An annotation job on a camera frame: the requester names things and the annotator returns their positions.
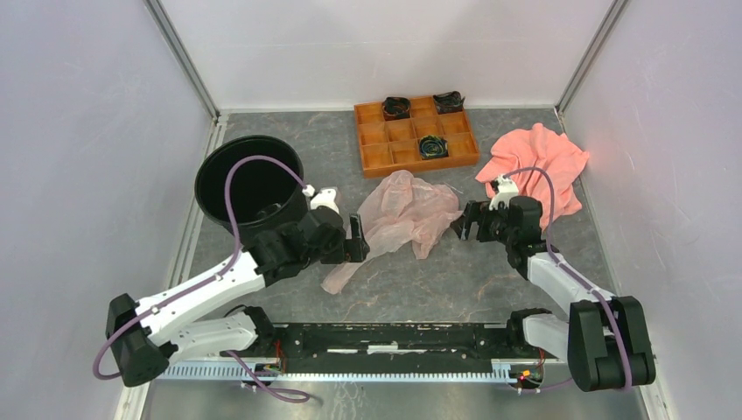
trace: translucent plastic bag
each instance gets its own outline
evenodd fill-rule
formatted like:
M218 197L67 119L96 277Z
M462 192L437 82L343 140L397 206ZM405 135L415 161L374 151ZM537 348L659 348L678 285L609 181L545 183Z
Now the translucent plastic bag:
M459 198L446 185L431 185L409 171L396 171L381 181L358 209L363 233L371 252L366 263L397 251L412 242L418 260L428 257L433 245L460 215ZM336 267L322 288L337 294L364 262L346 262Z

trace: white wall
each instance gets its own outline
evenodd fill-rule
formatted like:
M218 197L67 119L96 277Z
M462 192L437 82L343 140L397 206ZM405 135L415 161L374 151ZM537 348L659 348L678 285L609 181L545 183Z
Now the white wall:
M610 0L163 0L223 109L348 108L457 89L549 105Z
M739 418L742 3L631 2L566 111L680 418Z
M111 418L108 302L165 285L210 119L138 0L1 2L0 98L0 418Z

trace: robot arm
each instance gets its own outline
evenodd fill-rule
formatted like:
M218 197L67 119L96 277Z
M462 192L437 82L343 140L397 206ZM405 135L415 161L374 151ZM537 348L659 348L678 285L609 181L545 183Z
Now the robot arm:
M336 264L366 259L368 245L361 219L351 214L351 238L346 238L343 220L334 203L336 192L323 189L314 195L309 212L296 223L257 234L239 254L234 266L230 258L172 289L134 301L123 294L108 307L107 337L127 322L151 311L151 315L121 335L111 345L124 385L134 387L162 374L176 361L243 350L259 339L260 314L237 313L231 317L194 322L219 307L278 280L295 277L317 261ZM204 280L215 280L199 287ZM175 294L199 287L162 307Z
M542 239L539 226L543 210L533 198L518 195L515 182L498 177L491 201L470 201L451 227L459 239L469 238L478 225L479 242L505 245L507 260L523 278L539 286L569 315L569 323L546 310L516 311L508 321L516 345L540 347L567 361L575 383L583 391L624 386L624 372L617 335L623 339L631 384L645 385L655 379L647 326L641 304L633 297L616 297L586 279ZM619 331L609 329L612 319L600 298L608 303Z

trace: orange compartment tray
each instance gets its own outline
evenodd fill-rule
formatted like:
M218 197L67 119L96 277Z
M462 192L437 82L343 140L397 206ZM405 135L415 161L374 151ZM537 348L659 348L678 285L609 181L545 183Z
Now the orange compartment tray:
M480 147L466 111L438 114L432 96L411 98L411 118L384 121L381 102L353 107L364 178L386 177L394 171L432 171L475 165ZM418 142L428 135L448 142L448 157L423 160Z

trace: metal frame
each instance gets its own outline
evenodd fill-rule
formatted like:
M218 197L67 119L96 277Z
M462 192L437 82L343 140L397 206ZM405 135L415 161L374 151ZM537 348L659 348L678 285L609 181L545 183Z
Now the metal frame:
M592 199L590 197L590 188L586 184L583 184L583 188L586 196L584 204L590 210L590 214L595 214L595 208L592 206ZM596 226L596 229L598 231L598 241L600 242L600 246L605 249L606 236L600 231L599 227ZM607 260L605 256L603 258L603 263L608 268L609 277L617 278L612 263ZM615 283L613 288L616 290L617 294L623 294L620 284ZM649 385L638 387L641 394L641 401L644 403L644 408L647 411L647 417L649 420L673 420L677 418L677 416L672 409L673 405L669 395L662 387L662 384L666 381L664 374L662 373L664 366L657 359L654 360L654 366L657 372L657 377L654 379L654 382Z
M191 61L191 57L188 55L186 47L183 45L180 36L178 36L178 33L175 31L172 21L167 16L165 7L160 3L160 0L144 0L144 4L150 11L152 18L155 19L155 23L157 23L157 27L160 28L164 40L167 42L168 46L170 46L172 53L175 54L175 59L183 69L185 76L196 90L196 95L199 96L199 100L206 109L206 112L208 112L214 120L218 119L220 116L219 108L217 108L214 99L212 99L211 95L208 93L208 89L204 84L204 81L201 79L201 76L199 76L199 72L196 71L196 66Z
M575 97L575 93L578 91L580 85L585 80L585 76L590 71L595 58L606 42L606 38L613 30L616 22L619 20L629 0L613 0L611 7L608 8L608 12L603 17L603 21L598 27L598 31L595 32L595 36L592 37L592 41L587 47L587 51L584 52L582 59L577 65L575 73L572 75L570 82L567 83L567 88L564 90L562 97L556 104L557 114L562 114L567 107L570 106L570 102Z

